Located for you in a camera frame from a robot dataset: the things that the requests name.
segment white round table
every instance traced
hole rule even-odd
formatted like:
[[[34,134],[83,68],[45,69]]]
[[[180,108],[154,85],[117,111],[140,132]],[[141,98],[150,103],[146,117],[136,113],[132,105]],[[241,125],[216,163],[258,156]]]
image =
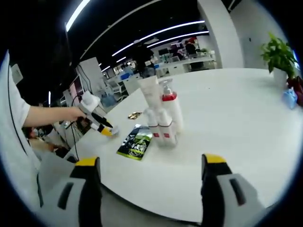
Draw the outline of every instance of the white round table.
[[[302,144],[302,110],[281,101],[267,70],[220,69],[172,76],[182,107],[185,128],[174,149],[152,141],[142,161],[116,151],[134,125],[128,120],[144,111],[138,89],[107,114],[120,127],[109,139],[90,130],[77,142],[80,158],[99,156],[101,181],[125,200],[153,213],[201,222],[201,155],[218,154],[234,173],[258,191],[264,206],[276,202],[289,185]]]

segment white flower pot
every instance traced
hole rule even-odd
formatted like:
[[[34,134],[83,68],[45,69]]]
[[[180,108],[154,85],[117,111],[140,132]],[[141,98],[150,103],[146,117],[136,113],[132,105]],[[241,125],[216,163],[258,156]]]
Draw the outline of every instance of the white flower pot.
[[[277,68],[274,68],[272,73],[274,74],[276,86],[281,89],[286,89],[287,73]]]

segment floor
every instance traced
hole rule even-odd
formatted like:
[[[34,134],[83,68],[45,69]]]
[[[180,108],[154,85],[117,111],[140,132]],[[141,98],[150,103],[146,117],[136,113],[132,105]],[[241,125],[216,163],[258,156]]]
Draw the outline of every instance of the floor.
[[[108,189],[101,188],[101,190],[103,227],[192,227],[187,223],[144,211],[117,197]]]

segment green leaves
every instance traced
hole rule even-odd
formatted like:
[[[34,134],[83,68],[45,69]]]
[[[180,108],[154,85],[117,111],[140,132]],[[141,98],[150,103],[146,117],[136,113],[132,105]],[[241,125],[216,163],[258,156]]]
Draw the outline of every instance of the green leaves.
[[[297,62],[294,59],[293,52],[289,43],[284,43],[282,39],[269,33],[270,41],[261,45],[262,58],[268,64],[269,72],[274,68],[285,71],[289,77],[294,75],[293,64]]]

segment black ceiling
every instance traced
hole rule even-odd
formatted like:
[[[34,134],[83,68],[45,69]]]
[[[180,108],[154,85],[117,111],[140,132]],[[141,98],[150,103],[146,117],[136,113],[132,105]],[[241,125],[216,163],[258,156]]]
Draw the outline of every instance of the black ceiling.
[[[91,0],[68,32],[74,63],[88,46],[112,23],[150,0]],[[8,49],[11,63],[18,63],[24,79],[18,84],[21,95],[31,104],[47,99],[48,91],[61,96],[74,75],[59,70],[66,59],[64,23],[82,0],[10,1],[8,12]],[[232,0],[223,0],[226,7]],[[135,39],[158,30],[200,20],[196,0],[162,0],[151,4],[122,20],[104,34],[87,52],[84,59],[97,57],[102,66],[113,65],[127,56],[131,48],[111,55]],[[201,31],[191,25],[157,35],[160,40]]]

